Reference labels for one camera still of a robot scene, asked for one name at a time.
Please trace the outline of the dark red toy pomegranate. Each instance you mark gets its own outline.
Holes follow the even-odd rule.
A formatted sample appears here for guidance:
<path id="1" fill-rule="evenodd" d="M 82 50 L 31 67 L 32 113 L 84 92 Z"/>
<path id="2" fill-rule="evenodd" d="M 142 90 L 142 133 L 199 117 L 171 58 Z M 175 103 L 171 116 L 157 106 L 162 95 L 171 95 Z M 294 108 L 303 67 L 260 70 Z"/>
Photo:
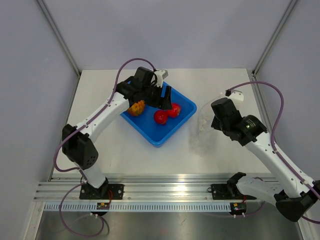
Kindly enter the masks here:
<path id="1" fill-rule="evenodd" d="M 156 124 L 165 125 L 168 121 L 168 113 L 165 110 L 157 110 L 153 115 L 153 119 Z"/>

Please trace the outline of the orange toy pineapple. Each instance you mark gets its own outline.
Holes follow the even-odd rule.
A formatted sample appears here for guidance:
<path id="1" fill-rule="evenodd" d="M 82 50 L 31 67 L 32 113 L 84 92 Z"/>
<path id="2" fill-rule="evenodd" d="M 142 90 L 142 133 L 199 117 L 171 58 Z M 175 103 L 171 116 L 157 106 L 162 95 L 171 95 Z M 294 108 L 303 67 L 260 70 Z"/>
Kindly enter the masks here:
<path id="1" fill-rule="evenodd" d="M 127 112 L 133 117 L 138 117 L 144 112 L 144 110 L 145 110 L 145 101 L 144 100 L 140 100 L 140 101 L 134 103 L 127 110 Z"/>

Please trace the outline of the clear zip top bag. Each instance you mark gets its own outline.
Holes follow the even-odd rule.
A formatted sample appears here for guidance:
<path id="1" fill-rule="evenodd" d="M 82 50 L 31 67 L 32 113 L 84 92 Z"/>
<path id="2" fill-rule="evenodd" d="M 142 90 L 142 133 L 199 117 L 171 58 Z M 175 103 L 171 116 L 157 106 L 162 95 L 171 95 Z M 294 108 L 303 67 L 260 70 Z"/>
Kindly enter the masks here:
<path id="1" fill-rule="evenodd" d="M 216 146 L 218 131 L 212 128 L 215 114 L 211 104 L 222 96 L 221 92 L 202 105 L 196 112 L 196 121 L 189 129 L 189 148 L 201 157 L 207 155 Z"/>

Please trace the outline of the red toy apple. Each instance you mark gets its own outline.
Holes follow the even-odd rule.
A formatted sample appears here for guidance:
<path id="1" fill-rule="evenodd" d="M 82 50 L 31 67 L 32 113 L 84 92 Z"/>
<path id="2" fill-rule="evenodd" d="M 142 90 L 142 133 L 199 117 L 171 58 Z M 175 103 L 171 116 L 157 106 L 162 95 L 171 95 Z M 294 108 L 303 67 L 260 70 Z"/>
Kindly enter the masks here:
<path id="1" fill-rule="evenodd" d="M 177 118 L 181 113 L 181 106 L 177 103 L 172 103 L 171 106 L 172 106 L 172 109 L 166 111 L 167 115 L 170 118 Z"/>

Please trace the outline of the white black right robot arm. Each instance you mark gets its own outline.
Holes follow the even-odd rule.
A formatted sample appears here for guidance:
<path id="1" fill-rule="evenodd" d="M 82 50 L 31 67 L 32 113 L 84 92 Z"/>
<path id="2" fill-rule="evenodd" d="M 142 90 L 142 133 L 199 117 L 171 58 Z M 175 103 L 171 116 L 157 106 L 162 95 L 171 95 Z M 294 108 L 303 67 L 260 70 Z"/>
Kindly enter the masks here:
<path id="1" fill-rule="evenodd" d="M 271 140 L 264 124 L 255 116 L 241 116 L 234 102 L 223 97 L 211 103 L 212 128 L 221 131 L 254 154 L 273 174 L 277 184 L 238 172 L 226 182 L 230 197 L 252 196 L 269 204 L 288 220 L 297 222 L 319 200 L 320 182 L 300 170 Z"/>

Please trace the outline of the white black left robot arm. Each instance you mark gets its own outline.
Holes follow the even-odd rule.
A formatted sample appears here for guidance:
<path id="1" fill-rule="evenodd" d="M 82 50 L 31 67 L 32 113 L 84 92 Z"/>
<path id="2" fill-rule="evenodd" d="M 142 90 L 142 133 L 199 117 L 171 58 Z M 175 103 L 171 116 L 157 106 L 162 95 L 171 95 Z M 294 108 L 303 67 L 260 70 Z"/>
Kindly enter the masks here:
<path id="1" fill-rule="evenodd" d="M 120 114 L 140 101 L 160 110 L 170 110 L 171 87 L 163 86 L 168 76 L 165 69 L 149 70 L 139 67 L 133 76 L 116 82 L 110 97 L 88 118 L 76 126 L 62 129 L 62 152 L 78 168 L 85 180 L 83 187 L 97 199 L 109 193 L 109 181 L 102 174 L 94 145 L 100 134 Z"/>

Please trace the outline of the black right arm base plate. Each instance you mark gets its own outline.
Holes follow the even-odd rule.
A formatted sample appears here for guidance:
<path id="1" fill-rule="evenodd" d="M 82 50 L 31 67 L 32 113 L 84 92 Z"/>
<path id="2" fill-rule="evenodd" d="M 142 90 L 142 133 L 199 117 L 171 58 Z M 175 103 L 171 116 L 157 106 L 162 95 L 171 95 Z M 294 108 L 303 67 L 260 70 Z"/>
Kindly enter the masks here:
<path id="1" fill-rule="evenodd" d="M 230 193 L 226 183 L 214 183 L 207 188 L 207 192 L 211 194 L 213 200 L 256 200 L 251 195 L 244 196 L 241 193 Z"/>

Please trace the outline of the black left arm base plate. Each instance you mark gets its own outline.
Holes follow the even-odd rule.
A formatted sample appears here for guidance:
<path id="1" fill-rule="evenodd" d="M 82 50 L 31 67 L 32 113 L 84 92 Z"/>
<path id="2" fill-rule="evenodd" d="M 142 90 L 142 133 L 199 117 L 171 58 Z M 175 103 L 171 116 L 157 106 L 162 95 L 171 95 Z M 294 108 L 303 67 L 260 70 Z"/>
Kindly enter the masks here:
<path id="1" fill-rule="evenodd" d="M 122 200 L 124 195 L 124 184 L 109 183 L 107 186 L 94 188 L 86 183 L 81 186 L 80 200 Z"/>

